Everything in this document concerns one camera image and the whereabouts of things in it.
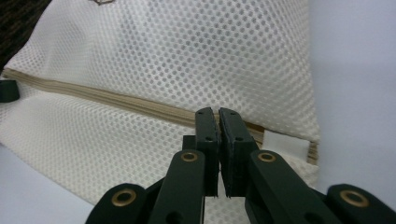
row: zipper teeth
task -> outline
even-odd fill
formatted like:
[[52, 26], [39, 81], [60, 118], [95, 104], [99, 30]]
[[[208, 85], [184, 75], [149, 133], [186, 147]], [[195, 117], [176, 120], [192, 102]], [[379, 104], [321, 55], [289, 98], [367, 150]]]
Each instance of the zipper teeth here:
[[[15, 79], [41, 91], [71, 95], [154, 118], [164, 119], [191, 128], [195, 126], [195, 113], [189, 110], [152, 102], [138, 97], [122, 95], [111, 91], [103, 91], [77, 84], [32, 77], [12, 69], [5, 69], [3, 71], [3, 75], [4, 77]], [[256, 143], [259, 146], [262, 145], [264, 128], [248, 122], [246, 122], [246, 124], [247, 129], [255, 139]]]

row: mesh bag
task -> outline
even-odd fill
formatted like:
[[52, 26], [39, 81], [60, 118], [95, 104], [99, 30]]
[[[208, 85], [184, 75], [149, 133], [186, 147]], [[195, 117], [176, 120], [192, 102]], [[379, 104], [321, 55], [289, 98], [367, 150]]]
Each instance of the mesh bag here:
[[[191, 112], [228, 107], [252, 124], [316, 143], [307, 12], [300, 0], [54, 0], [6, 66], [4, 74], [25, 79], [21, 99], [0, 105], [0, 141], [90, 203], [119, 183], [148, 187], [163, 177], [182, 135], [194, 130], [60, 94], [66, 87]], [[49, 91], [37, 89], [43, 86]], [[317, 166], [286, 159], [315, 184]], [[242, 199], [219, 195], [206, 201], [207, 223], [248, 223]]]

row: black textured fabric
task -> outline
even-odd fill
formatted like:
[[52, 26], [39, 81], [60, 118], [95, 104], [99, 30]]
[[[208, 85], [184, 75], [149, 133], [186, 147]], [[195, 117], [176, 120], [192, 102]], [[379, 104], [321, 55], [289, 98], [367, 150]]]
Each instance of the black textured fabric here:
[[0, 1], [0, 68], [20, 50], [50, 0]]

